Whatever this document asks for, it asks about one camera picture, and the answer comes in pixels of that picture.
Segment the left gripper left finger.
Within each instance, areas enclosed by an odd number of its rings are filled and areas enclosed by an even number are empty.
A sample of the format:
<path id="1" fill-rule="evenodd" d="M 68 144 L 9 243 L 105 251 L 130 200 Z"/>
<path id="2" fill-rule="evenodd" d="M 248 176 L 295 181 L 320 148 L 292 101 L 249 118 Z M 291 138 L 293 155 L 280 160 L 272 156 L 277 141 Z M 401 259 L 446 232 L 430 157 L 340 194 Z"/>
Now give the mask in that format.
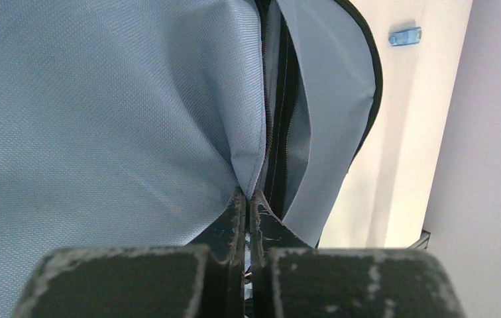
<path id="1" fill-rule="evenodd" d="M 184 246 L 63 248 L 32 272 L 13 317 L 243 317 L 246 199 Z"/>

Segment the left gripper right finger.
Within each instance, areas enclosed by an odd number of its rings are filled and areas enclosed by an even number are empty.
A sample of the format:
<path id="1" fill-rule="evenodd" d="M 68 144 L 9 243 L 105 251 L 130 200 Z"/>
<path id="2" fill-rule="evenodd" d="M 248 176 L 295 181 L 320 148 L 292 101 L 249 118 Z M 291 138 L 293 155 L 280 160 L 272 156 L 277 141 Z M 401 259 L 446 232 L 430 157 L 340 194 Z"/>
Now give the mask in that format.
<path id="1" fill-rule="evenodd" d="M 249 203 L 255 317 L 464 317 L 441 263 L 416 249 L 316 249 Z"/>

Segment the blue-grey backpack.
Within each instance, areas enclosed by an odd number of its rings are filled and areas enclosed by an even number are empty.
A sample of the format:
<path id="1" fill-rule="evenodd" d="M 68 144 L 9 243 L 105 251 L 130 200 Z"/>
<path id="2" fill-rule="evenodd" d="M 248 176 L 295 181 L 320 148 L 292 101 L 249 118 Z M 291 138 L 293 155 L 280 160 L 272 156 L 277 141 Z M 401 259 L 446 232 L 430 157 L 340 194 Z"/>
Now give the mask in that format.
<path id="1" fill-rule="evenodd" d="M 186 244 L 236 188 L 314 246 L 382 84 L 350 1 L 0 1 L 0 317 L 46 253 Z"/>

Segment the light blue highlighter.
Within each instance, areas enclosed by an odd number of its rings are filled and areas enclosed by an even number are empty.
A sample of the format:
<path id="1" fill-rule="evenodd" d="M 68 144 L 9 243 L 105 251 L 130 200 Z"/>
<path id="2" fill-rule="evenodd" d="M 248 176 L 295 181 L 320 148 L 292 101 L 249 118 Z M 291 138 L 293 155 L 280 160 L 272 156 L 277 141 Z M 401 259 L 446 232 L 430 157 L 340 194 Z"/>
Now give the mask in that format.
<path id="1" fill-rule="evenodd" d="M 388 42 L 391 46 L 410 46 L 419 44 L 421 41 L 422 29 L 419 26 L 407 28 L 390 33 Z"/>

